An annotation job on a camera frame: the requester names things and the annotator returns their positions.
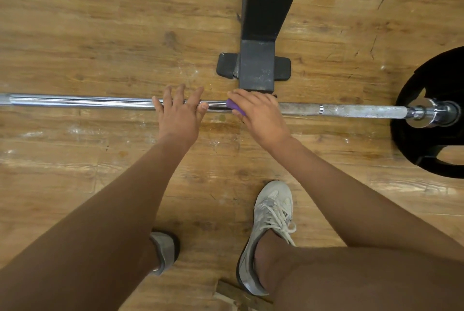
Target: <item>barbell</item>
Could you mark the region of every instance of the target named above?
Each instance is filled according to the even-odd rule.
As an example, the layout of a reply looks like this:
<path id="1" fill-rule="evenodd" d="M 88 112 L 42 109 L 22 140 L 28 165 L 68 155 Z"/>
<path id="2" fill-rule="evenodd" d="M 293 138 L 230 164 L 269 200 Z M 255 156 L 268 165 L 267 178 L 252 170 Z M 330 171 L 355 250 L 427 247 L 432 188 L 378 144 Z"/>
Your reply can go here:
<path id="1" fill-rule="evenodd" d="M 229 106 L 230 100 L 202 100 L 200 102 L 209 104 L 208 112 L 231 112 L 232 108 L 234 108 L 234 106 Z M 0 106 L 154 110 L 150 98 L 32 94 L 0 94 Z M 418 98 L 407 107 L 290 102 L 280 102 L 279 107 L 283 115 L 406 119 L 409 125 L 416 128 L 450 126 L 461 115 L 459 105 L 453 101 L 437 102 L 428 98 Z"/>
<path id="2" fill-rule="evenodd" d="M 444 52 L 422 66 L 401 90 L 396 105 L 341 105 L 280 102 L 283 115 L 391 119 L 392 139 L 415 165 L 464 178 L 464 166 L 437 159 L 449 145 L 464 145 L 464 47 Z M 423 90 L 424 97 L 419 97 Z M 208 112 L 231 112 L 231 101 L 208 102 Z M 150 98 L 0 94 L 0 106 L 154 110 Z"/>

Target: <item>shoelace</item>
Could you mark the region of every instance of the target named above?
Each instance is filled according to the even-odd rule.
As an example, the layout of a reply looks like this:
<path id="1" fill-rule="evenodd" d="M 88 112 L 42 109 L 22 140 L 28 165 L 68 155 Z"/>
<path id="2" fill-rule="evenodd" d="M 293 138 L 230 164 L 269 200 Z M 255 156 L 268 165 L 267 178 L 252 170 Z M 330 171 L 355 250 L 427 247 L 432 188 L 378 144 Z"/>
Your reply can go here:
<path id="1" fill-rule="evenodd" d="M 268 220 L 265 221 L 266 225 L 261 226 L 260 229 L 277 230 L 292 246 L 296 246 L 293 242 L 293 239 L 290 237 L 290 234 L 297 231 L 297 225 L 293 222 L 289 222 L 287 225 L 287 217 L 290 215 L 290 212 L 288 212 L 281 206 L 280 203 L 276 201 L 274 201 L 273 207 L 269 207 L 268 205 L 263 206 L 269 210 L 271 215 L 269 216 Z"/>

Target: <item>gray sneaker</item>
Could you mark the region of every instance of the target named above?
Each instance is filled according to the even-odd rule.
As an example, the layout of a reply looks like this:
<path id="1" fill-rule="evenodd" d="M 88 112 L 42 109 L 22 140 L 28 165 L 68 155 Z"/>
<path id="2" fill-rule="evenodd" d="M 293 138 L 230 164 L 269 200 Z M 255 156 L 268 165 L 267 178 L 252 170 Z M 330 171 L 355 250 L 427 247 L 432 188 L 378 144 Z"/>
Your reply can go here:
<path id="1" fill-rule="evenodd" d="M 156 247 L 156 253 L 159 258 L 159 267 L 150 274 L 160 276 L 177 261 L 177 257 L 179 257 L 181 251 L 181 242 L 177 235 L 159 230 L 152 231 L 150 239 Z"/>
<path id="2" fill-rule="evenodd" d="M 237 263 L 239 284 L 253 295 L 268 295 L 255 272 L 255 249 L 259 239 L 272 229 L 287 243 L 295 246 L 290 234 L 297 230 L 291 223 L 293 199 L 290 188 L 283 181 L 271 181 L 258 195 L 254 208 L 253 229 Z"/>

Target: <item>barbell shaft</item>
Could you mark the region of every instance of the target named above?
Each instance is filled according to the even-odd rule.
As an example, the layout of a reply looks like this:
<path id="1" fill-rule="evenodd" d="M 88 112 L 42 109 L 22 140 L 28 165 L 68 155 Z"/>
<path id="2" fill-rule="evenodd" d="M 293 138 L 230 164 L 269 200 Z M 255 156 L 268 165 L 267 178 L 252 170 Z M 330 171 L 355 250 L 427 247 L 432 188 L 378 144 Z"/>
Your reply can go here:
<path id="1" fill-rule="evenodd" d="M 209 101 L 209 112 L 230 112 L 225 101 Z M 57 108 L 114 108 L 154 110 L 150 98 L 0 94 L 0 106 L 32 106 Z M 404 119 L 414 109 L 403 106 L 339 105 L 319 103 L 279 103 L 283 115 L 329 115 L 350 118 Z"/>

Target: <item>finger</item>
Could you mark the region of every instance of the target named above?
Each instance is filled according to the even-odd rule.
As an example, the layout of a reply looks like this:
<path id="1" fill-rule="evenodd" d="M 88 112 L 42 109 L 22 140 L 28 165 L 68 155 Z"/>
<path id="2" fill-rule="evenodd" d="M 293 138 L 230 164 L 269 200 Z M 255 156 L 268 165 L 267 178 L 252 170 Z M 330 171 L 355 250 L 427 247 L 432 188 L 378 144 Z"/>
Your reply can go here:
<path id="1" fill-rule="evenodd" d="M 164 114 L 164 108 L 161 105 L 161 102 L 159 101 L 158 97 L 153 96 L 151 98 L 151 101 L 153 102 L 154 108 L 156 109 L 156 113 L 158 114 L 158 119 Z"/>
<path id="2" fill-rule="evenodd" d="M 203 86 L 200 86 L 195 91 L 193 91 L 192 94 L 190 95 L 190 97 L 187 100 L 186 104 L 191 109 L 196 109 L 198 107 L 198 103 L 200 103 L 200 97 L 201 97 L 201 94 L 203 93 L 204 89 L 205 88 Z"/>
<path id="3" fill-rule="evenodd" d="M 256 92 L 256 91 L 252 91 L 251 94 L 253 96 L 256 96 L 260 101 L 269 103 L 269 99 L 266 97 L 265 94 L 263 94 L 261 92 Z"/>
<path id="4" fill-rule="evenodd" d="M 266 97 L 267 97 L 267 99 L 270 100 L 270 102 L 271 102 L 274 106 L 276 106 L 276 107 L 279 106 L 279 101 L 278 101 L 277 98 L 275 98 L 273 95 L 266 94 Z"/>
<path id="5" fill-rule="evenodd" d="M 236 94 L 241 95 L 242 97 L 245 97 L 249 102 L 251 102 L 253 104 L 259 104 L 259 98 L 256 97 L 251 92 L 248 92 L 248 91 L 243 90 L 243 89 L 235 89 L 233 92 L 236 93 Z"/>
<path id="6" fill-rule="evenodd" d="M 244 123 L 248 129 L 251 128 L 252 122 L 248 119 L 246 115 L 241 114 L 238 110 L 233 109 L 232 114 L 235 115 L 237 118 L 241 120 L 242 123 Z"/>
<path id="7" fill-rule="evenodd" d="M 171 92 L 172 92 L 172 86 L 167 85 L 163 93 L 163 108 L 165 112 L 170 110 L 173 105 L 173 98 L 171 96 Z"/>
<path id="8" fill-rule="evenodd" d="M 254 106 L 253 103 L 248 101 L 245 97 L 239 95 L 238 93 L 235 92 L 227 92 L 227 96 L 234 101 L 243 111 L 249 112 L 251 111 L 252 107 Z"/>
<path id="9" fill-rule="evenodd" d="M 185 91 L 185 84 L 182 83 L 177 86 L 177 90 L 175 91 L 173 105 L 181 106 L 184 104 L 184 91 Z"/>
<path id="10" fill-rule="evenodd" d="M 203 117 L 205 116 L 206 112 L 208 111 L 209 104 L 207 102 L 202 102 L 197 107 L 196 117 L 197 117 L 197 124 L 200 125 Z"/>

